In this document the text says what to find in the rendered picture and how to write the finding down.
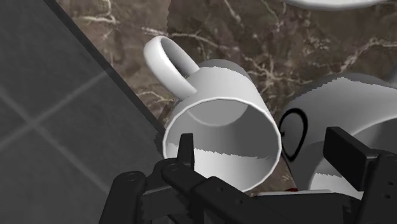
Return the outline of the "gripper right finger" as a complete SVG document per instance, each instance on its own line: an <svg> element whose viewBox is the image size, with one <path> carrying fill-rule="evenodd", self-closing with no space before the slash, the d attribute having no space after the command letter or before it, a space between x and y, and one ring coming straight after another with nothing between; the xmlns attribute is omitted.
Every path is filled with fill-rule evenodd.
<svg viewBox="0 0 397 224"><path fill-rule="evenodd" d="M352 224L397 224L397 154L370 149L340 127L328 127L323 155L363 192Z"/></svg>

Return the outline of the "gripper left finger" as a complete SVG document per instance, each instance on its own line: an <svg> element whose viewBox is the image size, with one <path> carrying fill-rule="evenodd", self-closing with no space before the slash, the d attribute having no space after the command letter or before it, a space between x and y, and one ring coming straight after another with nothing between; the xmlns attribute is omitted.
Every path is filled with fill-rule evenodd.
<svg viewBox="0 0 397 224"><path fill-rule="evenodd" d="M176 158L159 161L150 176L119 174L99 224L281 224L281 216L217 177L197 173L193 135L182 134Z"/></svg>

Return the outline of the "white mug with black mark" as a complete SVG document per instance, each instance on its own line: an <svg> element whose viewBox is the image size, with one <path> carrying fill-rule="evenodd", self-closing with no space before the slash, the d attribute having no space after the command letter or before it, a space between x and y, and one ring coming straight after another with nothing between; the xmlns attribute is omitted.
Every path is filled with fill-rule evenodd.
<svg viewBox="0 0 397 224"><path fill-rule="evenodd" d="M397 154L397 83L360 73L330 74L304 86L279 119L283 155L298 190L330 190L361 199L323 156L327 127L369 148Z"/></svg>

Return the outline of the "plain white mug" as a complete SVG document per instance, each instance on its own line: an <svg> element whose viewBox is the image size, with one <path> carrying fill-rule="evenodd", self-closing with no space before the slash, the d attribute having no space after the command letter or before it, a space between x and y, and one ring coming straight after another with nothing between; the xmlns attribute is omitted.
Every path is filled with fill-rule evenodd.
<svg viewBox="0 0 397 224"><path fill-rule="evenodd" d="M144 59L178 103L162 140L164 158L181 149L182 134L193 134L194 170L216 176L242 192L264 182L281 156L281 134L245 70L212 59L196 64L173 40L156 36Z"/></svg>

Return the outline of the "white round dish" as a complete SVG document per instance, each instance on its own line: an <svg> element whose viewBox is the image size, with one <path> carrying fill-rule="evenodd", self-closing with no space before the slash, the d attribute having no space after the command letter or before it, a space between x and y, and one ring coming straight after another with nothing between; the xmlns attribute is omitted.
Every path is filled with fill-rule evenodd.
<svg viewBox="0 0 397 224"><path fill-rule="evenodd" d="M343 11L365 8L386 0L280 0L286 4L308 10Z"/></svg>

